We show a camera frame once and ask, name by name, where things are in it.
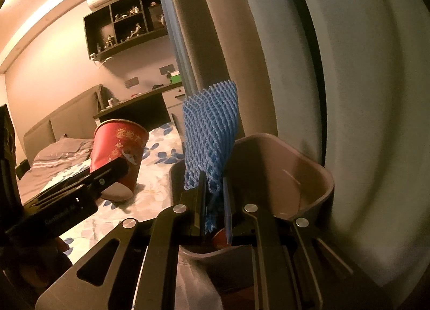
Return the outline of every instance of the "desk drawer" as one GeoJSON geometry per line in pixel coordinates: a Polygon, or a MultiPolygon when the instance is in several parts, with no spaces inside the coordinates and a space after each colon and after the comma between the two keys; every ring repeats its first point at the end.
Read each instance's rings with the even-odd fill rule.
{"type": "Polygon", "coordinates": [[[164,103],[167,108],[182,103],[185,98],[185,89],[183,87],[171,89],[163,93],[164,103]]]}

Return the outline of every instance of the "red paper cup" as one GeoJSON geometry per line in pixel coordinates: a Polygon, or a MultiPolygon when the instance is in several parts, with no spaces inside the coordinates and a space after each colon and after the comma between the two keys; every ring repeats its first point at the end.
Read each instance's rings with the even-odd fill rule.
{"type": "Polygon", "coordinates": [[[128,174],[102,191],[102,198],[125,201],[133,196],[143,151],[149,133],[141,125],[128,120],[108,120],[94,131],[90,172],[118,157],[128,163],[128,174]]]}

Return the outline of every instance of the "trash bin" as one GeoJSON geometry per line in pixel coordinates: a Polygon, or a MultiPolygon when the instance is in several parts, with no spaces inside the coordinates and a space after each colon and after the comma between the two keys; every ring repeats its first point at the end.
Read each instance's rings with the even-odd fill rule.
{"type": "MultiPolygon", "coordinates": [[[[185,163],[170,171],[172,201],[184,191],[185,163]]],[[[274,135],[260,133],[235,142],[225,167],[233,193],[269,209],[275,217],[315,222],[321,205],[334,190],[331,174],[274,135]]],[[[205,265],[217,289],[249,287],[253,283],[251,250],[234,246],[220,250],[182,246],[181,253],[205,265]]]]}

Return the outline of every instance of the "desk top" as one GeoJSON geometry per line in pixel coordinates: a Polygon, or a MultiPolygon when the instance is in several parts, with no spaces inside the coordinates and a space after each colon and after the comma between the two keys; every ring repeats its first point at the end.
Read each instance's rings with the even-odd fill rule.
{"type": "Polygon", "coordinates": [[[135,102],[139,102],[140,100],[146,99],[146,98],[151,97],[153,95],[160,94],[160,93],[163,93],[163,92],[166,92],[166,91],[169,91],[171,89],[178,88],[181,86],[182,86],[182,82],[177,82],[177,83],[171,83],[169,85],[164,85],[162,87],[152,89],[148,92],[139,94],[139,95],[137,95],[131,99],[124,100],[123,102],[119,102],[118,104],[116,104],[112,107],[109,107],[107,109],[100,111],[97,115],[94,115],[94,119],[96,120],[96,119],[98,119],[104,115],[108,115],[112,111],[122,109],[123,107],[127,107],[127,106],[129,106],[135,102]]]}

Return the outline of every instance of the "wall shelf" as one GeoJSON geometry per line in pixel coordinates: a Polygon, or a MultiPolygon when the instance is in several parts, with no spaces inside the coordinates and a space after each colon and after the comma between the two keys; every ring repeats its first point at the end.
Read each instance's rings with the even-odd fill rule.
{"type": "Polygon", "coordinates": [[[94,53],[93,60],[98,62],[168,34],[160,0],[119,0],[88,14],[83,21],[88,55],[94,53]],[[139,9],[138,13],[130,14],[129,11],[134,7],[139,9]],[[121,17],[124,14],[127,16],[115,20],[116,15],[121,17]],[[141,27],[139,35],[128,38],[136,30],[137,24],[141,27]],[[105,47],[108,35],[113,37],[113,47],[105,47]],[[97,44],[102,49],[100,53],[97,53],[97,44]]]}

